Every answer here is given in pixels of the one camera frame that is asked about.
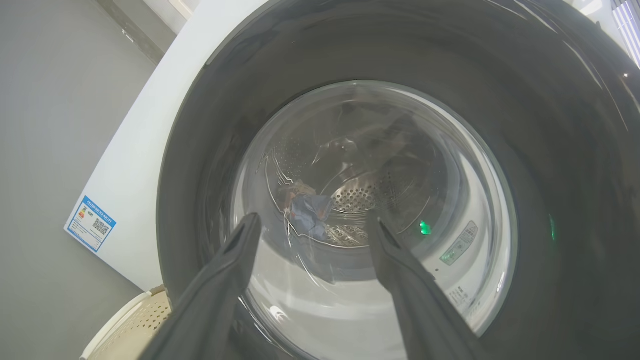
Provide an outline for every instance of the white wall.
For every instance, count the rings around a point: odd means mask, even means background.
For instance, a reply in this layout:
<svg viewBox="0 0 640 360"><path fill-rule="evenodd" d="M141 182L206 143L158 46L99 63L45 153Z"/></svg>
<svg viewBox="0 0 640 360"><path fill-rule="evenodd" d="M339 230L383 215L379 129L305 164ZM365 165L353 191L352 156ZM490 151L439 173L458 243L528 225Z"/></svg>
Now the white wall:
<svg viewBox="0 0 640 360"><path fill-rule="evenodd" d="M62 227L153 69L92 0L0 1L0 359L77 359L140 292Z"/></svg>

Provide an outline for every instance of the blue cloth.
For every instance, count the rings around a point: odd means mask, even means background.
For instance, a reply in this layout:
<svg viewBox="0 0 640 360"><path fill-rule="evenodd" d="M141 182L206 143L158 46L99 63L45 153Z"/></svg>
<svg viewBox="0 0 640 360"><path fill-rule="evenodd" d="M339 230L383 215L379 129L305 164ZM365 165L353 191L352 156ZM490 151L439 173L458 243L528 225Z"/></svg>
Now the blue cloth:
<svg viewBox="0 0 640 360"><path fill-rule="evenodd" d="M298 194L291 201L291 224L298 234L325 241L324 222L329 218L332 206L329 196Z"/></svg>

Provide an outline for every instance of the washing machine door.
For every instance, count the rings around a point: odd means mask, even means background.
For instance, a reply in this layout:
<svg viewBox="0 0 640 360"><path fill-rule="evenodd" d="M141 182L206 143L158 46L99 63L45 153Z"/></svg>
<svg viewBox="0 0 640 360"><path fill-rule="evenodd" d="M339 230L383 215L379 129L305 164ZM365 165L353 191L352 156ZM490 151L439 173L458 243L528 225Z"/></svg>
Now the washing machine door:
<svg viewBox="0 0 640 360"><path fill-rule="evenodd" d="M404 359L377 211L490 357L637 358L639 76L560 2L269 2L211 56L168 141L168 294L258 213L232 348Z"/></svg>

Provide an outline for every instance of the green indicator light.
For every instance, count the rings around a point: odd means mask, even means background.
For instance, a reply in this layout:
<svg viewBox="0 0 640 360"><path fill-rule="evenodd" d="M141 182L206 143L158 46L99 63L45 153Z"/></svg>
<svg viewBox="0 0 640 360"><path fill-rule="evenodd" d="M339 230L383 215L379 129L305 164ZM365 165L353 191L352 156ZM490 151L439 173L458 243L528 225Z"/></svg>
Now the green indicator light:
<svg viewBox="0 0 640 360"><path fill-rule="evenodd" d="M423 235L430 235L431 234L431 227L427 225L427 223L425 223L424 221L420 222L420 232Z"/></svg>
<svg viewBox="0 0 640 360"><path fill-rule="evenodd" d="M554 221L554 218L551 217L551 214L549 214L549 222L551 223L551 239L555 241L556 240L556 222Z"/></svg>

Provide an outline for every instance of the door glass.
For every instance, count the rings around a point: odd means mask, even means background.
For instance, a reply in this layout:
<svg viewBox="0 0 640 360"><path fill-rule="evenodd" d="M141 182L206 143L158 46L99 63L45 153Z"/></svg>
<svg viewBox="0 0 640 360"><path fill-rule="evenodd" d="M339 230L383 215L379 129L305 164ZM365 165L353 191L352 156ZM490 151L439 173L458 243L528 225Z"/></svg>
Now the door glass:
<svg viewBox="0 0 640 360"><path fill-rule="evenodd" d="M478 335L515 265L516 229L491 152L459 116L390 83L328 85L280 110L237 175L232 227L264 226L246 305L290 346L328 359L400 359L365 218L377 209Z"/></svg>

